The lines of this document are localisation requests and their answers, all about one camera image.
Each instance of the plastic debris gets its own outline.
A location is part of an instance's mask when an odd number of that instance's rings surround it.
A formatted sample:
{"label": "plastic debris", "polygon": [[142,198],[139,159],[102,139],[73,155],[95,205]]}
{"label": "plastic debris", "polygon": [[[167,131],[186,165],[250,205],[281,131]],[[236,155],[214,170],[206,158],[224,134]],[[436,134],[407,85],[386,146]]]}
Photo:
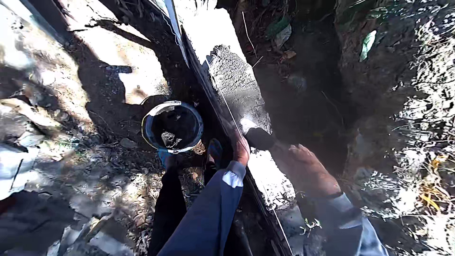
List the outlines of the plastic debris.
{"label": "plastic debris", "polygon": [[371,50],[373,46],[374,40],[376,39],[376,30],[371,31],[364,39],[362,43],[362,52],[360,53],[360,62],[364,61],[367,56],[368,52]]}
{"label": "plastic debris", "polygon": [[285,29],[283,29],[276,35],[273,42],[275,43],[278,49],[280,49],[283,46],[283,44],[289,39],[291,33],[292,33],[291,24],[288,24],[288,26]]}
{"label": "plastic debris", "polygon": [[289,23],[290,23],[289,17],[286,15],[281,18],[281,20],[272,22],[267,26],[267,29],[265,31],[265,35],[268,39],[273,39],[274,36],[276,36],[279,32],[283,31]]}

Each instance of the dry leaf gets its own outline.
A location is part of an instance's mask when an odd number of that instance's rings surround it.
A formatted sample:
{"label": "dry leaf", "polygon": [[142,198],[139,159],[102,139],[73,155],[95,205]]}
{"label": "dry leaf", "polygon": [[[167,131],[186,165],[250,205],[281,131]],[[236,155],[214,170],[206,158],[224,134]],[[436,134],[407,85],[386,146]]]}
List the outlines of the dry leaf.
{"label": "dry leaf", "polygon": [[427,201],[430,205],[432,205],[437,211],[440,211],[440,208],[439,206],[428,196],[426,196],[425,194],[421,194],[420,195],[420,198]]}
{"label": "dry leaf", "polygon": [[294,51],[291,51],[291,50],[287,50],[283,53],[283,56],[281,56],[281,61],[283,60],[287,60],[287,59],[290,59],[290,58],[293,58],[297,55],[296,52]]}
{"label": "dry leaf", "polygon": [[435,169],[435,171],[438,169],[439,165],[443,162],[445,162],[449,158],[448,155],[439,155],[433,161],[431,161],[431,166]]}

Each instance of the twig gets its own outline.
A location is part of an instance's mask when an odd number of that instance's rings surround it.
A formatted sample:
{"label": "twig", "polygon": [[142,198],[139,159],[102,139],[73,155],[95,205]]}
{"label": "twig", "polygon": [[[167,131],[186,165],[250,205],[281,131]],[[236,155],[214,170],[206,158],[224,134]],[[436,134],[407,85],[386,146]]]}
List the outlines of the twig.
{"label": "twig", "polygon": [[338,115],[339,115],[340,118],[341,118],[341,124],[342,124],[343,128],[345,128],[343,116],[341,115],[340,111],[338,111],[337,106],[336,106],[333,102],[331,102],[331,101],[329,100],[329,98],[327,97],[327,95],[325,95],[325,93],[324,93],[323,91],[321,91],[321,92],[322,92],[322,94],[324,95],[324,97],[327,99],[327,101],[335,108],[335,110],[337,111]]}
{"label": "twig", "polygon": [[392,131],[394,131],[396,129],[400,129],[401,127],[411,126],[411,125],[415,125],[415,124],[423,124],[423,123],[428,123],[428,122],[410,123],[410,124],[406,124],[406,125],[401,125],[401,126],[395,127]]}
{"label": "twig", "polygon": [[245,24],[245,32],[247,33],[248,41],[250,41],[250,44],[253,47],[254,55],[256,56],[256,58],[258,58],[258,56],[256,55],[256,50],[254,49],[254,45],[251,42],[250,36],[248,35],[247,22],[245,21],[245,15],[243,14],[243,11],[242,11],[242,16],[243,16],[243,23]]}
{"label": "twig", "polygon": [[262,60],[262,58],[264,58],[264,56],[262,56],[251,68],[253,68],[256,64],[258,64]]}
{"label": "twig", "polygon": [[93,112],[93,111],[91,111],[91,110],[89,110],[89,112],[92,113],[92,114],[94,114],[94,115],[96,115],[96,116],[98,116],[99,118],[101,118],[101,120],[103,120],[103,122],[107,125],[106,127],[107,127],[109,130],[111,130],[111,132],[113,132],[112,129],[109,127],[109,124],[104,120],[104,118],[102,118],[100,115],[98,115],[97,113],[95,113],[95,112]]}

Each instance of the rock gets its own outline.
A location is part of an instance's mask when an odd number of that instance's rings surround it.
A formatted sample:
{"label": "rock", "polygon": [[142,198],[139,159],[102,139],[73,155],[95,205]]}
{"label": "rock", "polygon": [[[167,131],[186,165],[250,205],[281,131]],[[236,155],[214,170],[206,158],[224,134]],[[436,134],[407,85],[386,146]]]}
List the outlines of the rock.
{"label": "rock", "polygon": [[36,146],[42,142],[44,135],[34,135],[29,132],[25,132],[19,139],[17,143],[23,147]]}
{"label": "rock", "polygon": [[137,143],[128,138],[121,139],[120,145],[122,145],[125,148],[137,148]]}
{"label": "rock", "polygon": [[52,131],[57,131],[61,128],[61,125],[52,119],[50,114],[42,107],[32,107],[16,98],[2,99],[0,100],[0,104],[5,107],[10,107],[18,113],[28,117],[40,128]]}

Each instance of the cement mortar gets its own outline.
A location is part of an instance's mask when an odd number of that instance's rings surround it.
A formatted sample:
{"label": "cement mortar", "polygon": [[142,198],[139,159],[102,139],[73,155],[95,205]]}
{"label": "cement mortar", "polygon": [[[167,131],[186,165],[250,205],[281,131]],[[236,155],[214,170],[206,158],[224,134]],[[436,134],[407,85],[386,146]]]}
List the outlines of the cement mortar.
{"label": "cement mortar", "polygon": [[222,106],[226,103],[238,125],[247,118],[258,127],[272,133],[270,118],[264,109],[258,83],[251,66],[226,46],[216,46],[210,54],[210,73],[213,88]]}

